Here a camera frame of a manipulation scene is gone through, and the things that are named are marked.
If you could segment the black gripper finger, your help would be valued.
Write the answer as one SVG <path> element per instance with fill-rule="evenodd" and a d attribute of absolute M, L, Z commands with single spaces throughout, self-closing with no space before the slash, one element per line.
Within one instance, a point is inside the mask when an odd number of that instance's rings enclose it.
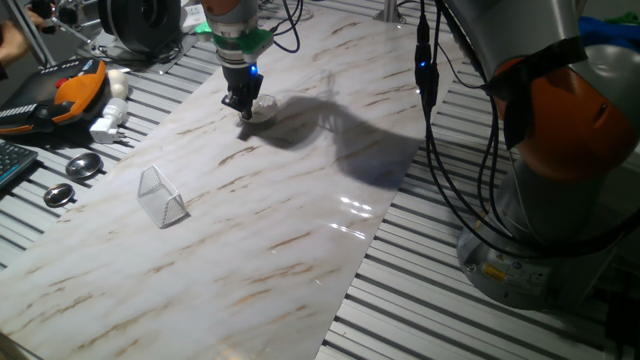
<path fill-rule="evenodd" d="M 221 103 L 229 108 L 236 110 L 242 120 L 249 120 L 249 101 L 246 98 L 233 94 L 226 94 Z"/>
<path fill-rule="evenodd" d="M 260 94 L 260 89 L 262 85 L 261 79 L 253 79 L 249 84 L 248 90 L 248 108 L 247 108 L 247 120 L 251 120 L 253 118 L 253 106 L 254 102 L 258 98 Z"/>

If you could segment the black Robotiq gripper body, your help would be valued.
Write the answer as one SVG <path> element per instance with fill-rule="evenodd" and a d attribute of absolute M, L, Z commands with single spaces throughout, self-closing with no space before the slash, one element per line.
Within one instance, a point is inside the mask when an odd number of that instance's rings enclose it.
<path fill-rule="evenodd" d="M 263 80 L 257 63 L 245 64 L 243 67 L 222 66 L 224 79 L 227 82 L 227 94 L 233 94 L 248 100 L 249 84 L 253 79 Z"/>

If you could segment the person's bare hand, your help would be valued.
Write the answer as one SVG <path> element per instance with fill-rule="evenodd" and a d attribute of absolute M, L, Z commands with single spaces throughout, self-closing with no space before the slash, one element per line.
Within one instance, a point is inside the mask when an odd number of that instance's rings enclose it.
<path fill-rule="evenodd" d="M 9 67 L 30 51 L 30 42 L 11 19 L 1 24 L 1 65 Z"/>

